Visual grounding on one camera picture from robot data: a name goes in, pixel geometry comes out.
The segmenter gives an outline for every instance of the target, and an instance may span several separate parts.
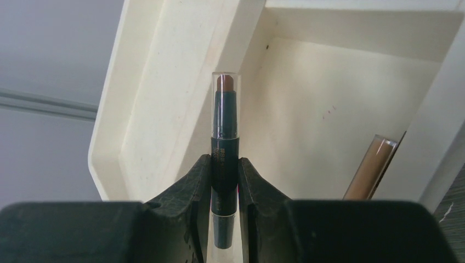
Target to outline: dark green lipstick body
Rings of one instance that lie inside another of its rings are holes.
[[[239,160],[237,88],[234,73],[213,73],[212,204],[214,243],[227,249],[233,242],[237,211]]]

